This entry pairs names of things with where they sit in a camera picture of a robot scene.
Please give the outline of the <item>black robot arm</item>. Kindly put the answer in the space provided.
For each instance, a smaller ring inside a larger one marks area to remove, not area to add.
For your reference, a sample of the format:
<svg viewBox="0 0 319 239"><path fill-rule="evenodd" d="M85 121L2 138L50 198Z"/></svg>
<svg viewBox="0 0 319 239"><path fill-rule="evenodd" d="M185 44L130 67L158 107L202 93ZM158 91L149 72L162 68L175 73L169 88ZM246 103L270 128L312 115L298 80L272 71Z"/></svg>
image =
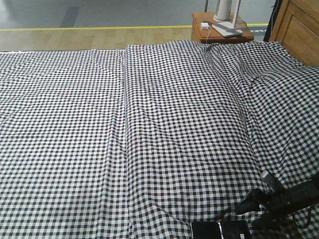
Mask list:
<svg viewBox="0 0 319 239"><path fill-rule="evenodd" d="M254 220L251 225L255 230L279 229L282 219L289 214L311 208L319 203L319 174L316 173L307 181L285 188L269 171L262 172L263 179L271 186L273 192L264 193L253 189L239 205L235 207L238 215L260 211L260 206L266 208L265 213Z"/></svg>

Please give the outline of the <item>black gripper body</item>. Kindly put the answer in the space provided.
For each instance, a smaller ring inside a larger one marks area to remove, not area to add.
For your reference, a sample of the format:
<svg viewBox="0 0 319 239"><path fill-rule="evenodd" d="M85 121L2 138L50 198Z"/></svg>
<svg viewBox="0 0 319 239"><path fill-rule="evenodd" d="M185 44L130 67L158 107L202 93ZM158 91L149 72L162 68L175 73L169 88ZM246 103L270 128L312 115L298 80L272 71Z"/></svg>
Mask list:
<svg viewBox="0 0 319 239"><path fill-rule="evenodd" d="M315 184L301 183L267 195L265 208L274 218L292 214L315 204Z"/></svg>

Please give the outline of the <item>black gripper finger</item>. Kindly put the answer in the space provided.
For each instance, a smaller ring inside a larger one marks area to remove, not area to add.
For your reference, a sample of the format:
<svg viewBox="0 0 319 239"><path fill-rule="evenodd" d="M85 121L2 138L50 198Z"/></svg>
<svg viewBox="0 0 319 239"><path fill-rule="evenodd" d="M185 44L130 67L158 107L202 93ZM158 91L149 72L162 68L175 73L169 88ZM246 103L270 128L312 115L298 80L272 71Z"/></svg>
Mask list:
<svg viewBox="0 0 319 239"><path fill-rule="evenodd" d="M236 214L260 211L260 205L264 205L267 195L260 189L253 189L248 196L235 207Z"/></svg>
<svg viewBox="0 0 319 239"><path fill-rule="evenodd" d="M254 220L252 223L254 230L275 230L277 228L276 219L272 213L264 213L260 218Z"/></svg>

